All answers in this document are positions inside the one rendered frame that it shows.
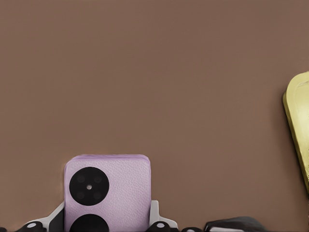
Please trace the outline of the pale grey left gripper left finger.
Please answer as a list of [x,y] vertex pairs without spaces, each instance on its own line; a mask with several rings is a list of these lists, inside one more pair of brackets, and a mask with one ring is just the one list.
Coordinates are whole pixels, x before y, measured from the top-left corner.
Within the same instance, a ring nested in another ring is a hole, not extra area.
[[49,216],[29,221],[16,232],[64,232],[64,202]]

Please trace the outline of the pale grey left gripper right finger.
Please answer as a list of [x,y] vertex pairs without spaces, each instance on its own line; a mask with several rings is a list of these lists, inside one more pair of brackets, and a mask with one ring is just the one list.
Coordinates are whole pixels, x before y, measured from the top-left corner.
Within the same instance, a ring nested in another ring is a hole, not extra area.
[[149,228],[147,232],[178,232],[178,224],[159,214],[159,202],[151,201]]

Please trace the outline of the lilac smartphone with black lenses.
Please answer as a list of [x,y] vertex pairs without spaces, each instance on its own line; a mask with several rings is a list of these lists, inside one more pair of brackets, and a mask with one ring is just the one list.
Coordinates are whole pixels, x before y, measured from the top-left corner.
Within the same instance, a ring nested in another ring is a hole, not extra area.
[[65,232],[144,232],[150,207],[144,155],[81,155],[65,166]]

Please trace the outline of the yellow-green tray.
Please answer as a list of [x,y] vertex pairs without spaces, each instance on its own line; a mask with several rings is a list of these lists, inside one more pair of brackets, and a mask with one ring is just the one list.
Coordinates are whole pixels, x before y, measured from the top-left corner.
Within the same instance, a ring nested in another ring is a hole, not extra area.
[[291,79],[282,101],[309,194],[309,71]]

